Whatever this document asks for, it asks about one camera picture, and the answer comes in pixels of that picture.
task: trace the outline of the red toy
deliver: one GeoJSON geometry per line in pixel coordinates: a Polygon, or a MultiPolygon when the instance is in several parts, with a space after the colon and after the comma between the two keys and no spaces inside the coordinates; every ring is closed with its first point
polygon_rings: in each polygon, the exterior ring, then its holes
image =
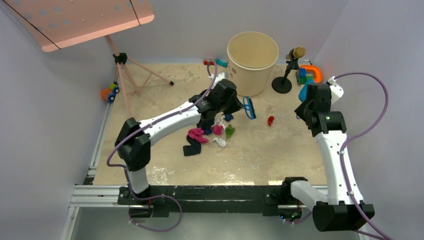
{"type": "Polygon", "coordinates": [[[268,117],[268,126],[271,126],[274,122],[274,116],[268,117]]]}
{"type": "Polygon", "coordinates": [[[208,65],[208,63],[209,63],[209,60],[207,59],[203,60],[203,65],[208,65]]]}

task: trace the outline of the round bucket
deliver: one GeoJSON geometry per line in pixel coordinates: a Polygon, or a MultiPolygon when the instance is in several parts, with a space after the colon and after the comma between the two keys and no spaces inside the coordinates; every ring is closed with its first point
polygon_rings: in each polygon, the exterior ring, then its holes
{"type": "Polygon", "coordinates": [[[277,43],[255,31],[239,33],[226,48],[229,80],[237,86],[237,94],[251,97],[261,93],[279,55],[277,43]]]}

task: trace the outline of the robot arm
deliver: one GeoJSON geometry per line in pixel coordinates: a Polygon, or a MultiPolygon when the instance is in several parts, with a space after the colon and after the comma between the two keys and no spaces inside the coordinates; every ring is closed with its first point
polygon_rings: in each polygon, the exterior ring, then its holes
{"type": "Polygon", "coordinates": [[[139,122],[134,118],[129,118],[125,121],[116,139],[115,146],[141,127],[151,125],[118,149],[119,157],[126,163],[129,181],[136,194],[140,194],[149,188],[145,167],[150,162],[151,147],[154,144],[169,134],[191,125],[210,127],[218,113],[223,112],[228,115],[243,108],[243,104],[237,98],[236,85],[224,77],[224,74],[217,76],[217,80],[215,80],[213,88],[208,95],[187,111],[181,112],[196,102],[206,90],[199,95],[194,95],[181,106],[162,115],[139,122]],[[151,124],[155,119],[178,111],[180,111],[180,114],[168,117],[157,124],[151,124]]]}
{"type": "Polygon", "coordinates": [[[342,113],[330,110],[331,104],[342,94],[343,89],[334,82],[309,84],[306,100],[294,111],[305,121],[319,146],[327,178],[328,195],[325,196],[316,190],[303,177],[286,178],[283,182],[283,187],[289,192],[287,195],[300,200],[312,211],[315,226],[322,232],[358,230],[366,223],[350,195],[355,195],[369,218],[374,216],[373,205],[364,203],[356,184],[347,148],[343,156],[352,191],[348,191],[343,176],[339,151],[347,139],[347,129],[342,113]]]}

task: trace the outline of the toy car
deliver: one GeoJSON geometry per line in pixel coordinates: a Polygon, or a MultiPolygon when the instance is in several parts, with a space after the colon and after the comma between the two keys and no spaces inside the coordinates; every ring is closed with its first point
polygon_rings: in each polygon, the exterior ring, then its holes
{"type": "Polygon", "coordinates": [[[120,92],[118,83],[112,83],[109,88],[101,91],[101,98],[108,103],[112,103],[115,100],[115,96],[120,92]]]}

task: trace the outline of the pink board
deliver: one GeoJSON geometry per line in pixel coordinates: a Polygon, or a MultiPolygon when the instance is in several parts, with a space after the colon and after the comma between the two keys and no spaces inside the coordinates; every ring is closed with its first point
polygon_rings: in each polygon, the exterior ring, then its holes
{"type": "Polygon", "coordinates": [[[148,0],[4,1],[45,35],[10,9],[45,52],[146,24],[155,18],[148,0]]]}

